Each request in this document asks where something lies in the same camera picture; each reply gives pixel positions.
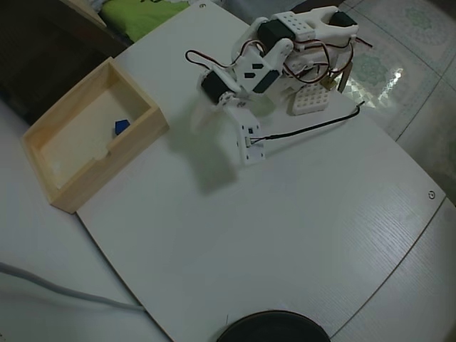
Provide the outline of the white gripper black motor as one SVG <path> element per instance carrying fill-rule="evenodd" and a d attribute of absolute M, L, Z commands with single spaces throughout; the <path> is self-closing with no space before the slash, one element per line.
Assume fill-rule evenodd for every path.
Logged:
<path fill-rule="evenodd" d="M 246 103 L 250 100 L 250 94 L 239 82 L 233 66 L 212 66 L 200 76 L 199 91 L 210 104 L 204 101 L 196 104 L 190 116 L 190 131 L 194 134 L 199 133 L 216 118 L 224 106 L 233 101 Z"/>

